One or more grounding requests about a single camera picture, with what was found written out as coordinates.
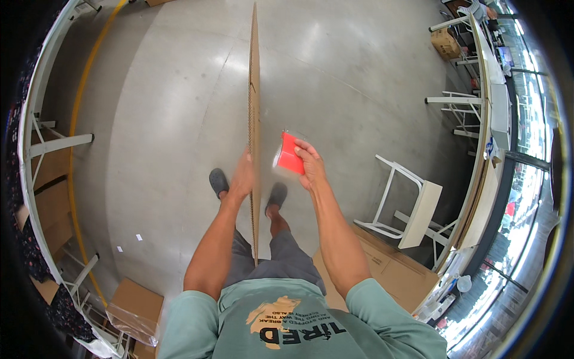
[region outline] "white table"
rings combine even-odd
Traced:
[[[94,336],[97,337],[97,339],[91,343],[85,343],[78,339],[76,340],[84,345],[88,350],[96,352],[100,356],[122,357],[121,353],[126,355],[127,351],[124,351],[123,348],[120,350],[118,345],[112,345],[108,340],[104,339],[96,326],[94,326],[94,324],[91,322],[90,318],[86,315],[86,313],[82,311],[87,298],[80,300],[77,289],[82,281],[86,278],[92,267],[97,263],[98,257],[94,256],[86,265],[80,262],[81,265],[84,265],[84,269],[73,283],[64,281],[58,270],[58,267],[56,266],[56,263],[54,262],[54,259],[52,258],[52,255],[50,254],[48,244],[46,243],[44,232],[42,231],[40,219],[38,217],[36,200],[34,198],[34,182],[36,180],[38,170],[42,164],[44,154],[66,147],[89,143],[94,139],[94,135],[91,133],[66,137],[51,129],[55,125],[54,122],[40,121],[42,103],[44,101],[44,94],[46,92],[46,85],[48,84],[50,72],[54,65],[54,61],[60,46],[64,41],[64,37],[69,27],[71,26],[73,16],[77,15],[75,12],[75,7],[83,2],[86,2],[90,6],[94,7],[93,4],[87,1],[70,0],[56,18],[54,24],[44,39],[44,42],[42,43],[42,49],[40,50],[40,55],[36,65],[34,66],[32,78],[30,79],[28,93],[22,105],[20,124],[18,128],[18,159],[20,160],[20,181],[22,187],[22,195],[24,197],[24,205],[29,211],[30,224],[32,225],[36,241],[38,242],[38,246],[40,247],[40,251],[48,265],[50,273],[52,274],[54,281],[57,284],[64,283],[72,297],[76,310],[78,310],[78,312],[84,316],[86,322],[92,326],[92,332]],[[44,141],[42,135],[40,134],[41,128],[47,128],[48,130],[52,131],[58,137],[58,139]],[[37,131],[41,141],[39,144],[31,144],[32,131]],[[36,166],[36,171],[33,172],[32,158],[36,156],[40,156],[40,161],[38,162],[38,166]]]
[[[496,57],[492,54],[480,25],[472,14],[443,22],[442,24],[432,26],[430,29],[440,29],[461,22],[471,27],[475,39],[480,74],[480,97],[466,94],[451,94],[450,96],[444,97],[428,97],[425,99],[425,103],[445,103],[447,105],[465,104],[472,106],[473,112],[478,115],[480,121],[478,125],[479,132],[473,133],[470,137],[478,139],[478,146],[470,185],[468,186],[460,214],[455,222],[440,230],[445,232],[445,229],[453,226],[449,237],[443,237],[446,241],[442,240],[442,242],[445,242],[447,245],[435,263],[433,270],[436,272],[441,272],[443,269],[442,265],[452,247],[464,249],[478,244],[490,216],[489,214],[484,215],[484,209],[492,208],[498,190],[497,177],[495,176],[494,181],[492,180],[491,153],[487,149],[487,145],[491,142],[492,138],[491,124],[493,116],[500,116],[500,114],[494,114],[492,111],[493,100],[496,100],[492,99],[492,86],[500,82],[504,84],[504,76],[502,75],[501,78],[502,70],[498,65]],[[509,122],[508,114],[507,112],[504,115],[506,122]],[[431,231],[433,235],[436,236],[437,232]]]

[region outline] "person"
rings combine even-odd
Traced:
[[[284,184],[273,186],[265,208],[271,260],[255,266],[251,246],[235,229],[254,181],[246,150],[230,186],[221,170],[210,174],[221,205],[189,263],[183,292],[171,301],[158,358],[446,358],[446,340],[414,320],[371,277],[323,160],[307,142],[296,145],[321,254],[349,312],[328,308],[321,276],[281,216]]]

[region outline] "white chair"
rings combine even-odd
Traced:
[[[398,244],[400,249],[419,246],[426,231],[429,229],[429,224],[431,222],[432,215],[435,213],[435,208],[439,202],[440,193],[442,192],[443,187],[439,186],[438,184],[423,180],[396,162],[387,161],[379,155],[375,155],[375,157],[391,166],[391,174],[389,175],[389,179],[383,193],[383,198],[381,199],[381,204],[379,205],[379,209],[377,210],[377,214],[375,214],[373,221],[371,223],[364,223],[354,220],[354,222],[365,228],[384,234],[387,237],[400,239],[401,242]],[[412,214],[410,217],[408,217],[404,231],[400,231],[379,222],[379,216],[381,215],[387,194],[389,194],[391,181],[395,171],[405,175],[418,187],[417,202],[414,205]]]

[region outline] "concrete floor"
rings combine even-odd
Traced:
[[[56,60],[42,119],[57,120],[64,132],[114,1],[75,21]],[[76,128],[94,133],[95,141],[75,148],[74,179],[80,227],[88,251],[101,256],[94,273],[108,300],[123,277],[167,303],[181,292],[219,207],[208,174],[221,167],[231,177],[247,142],[252,6],[252,0],[126,3],[102,42]],[[445,89],[466,90],[430,42],[428,27],[443,21],[442,8],[425,0],[258,2],[262,209],[278,180],[271,163],[288,128],[324,157],[349,223],[376,212],[390,170],[375,154],[444,186],[434,220],[456,218],[472,168],[469,140],[451,134],[455,124],[438,106],[423,103]],[[414,184],[399,176],[393,183],[383,220],[414,206]],[[319,239],[310,198],[299,183],[288,186],[282,214],[313,255]],[[269,221],[261,217],[259,253],[269,258]],[[249,240],[248,201],[237,228]],[[413,256],[423,258],[432,250],[417,251]]]

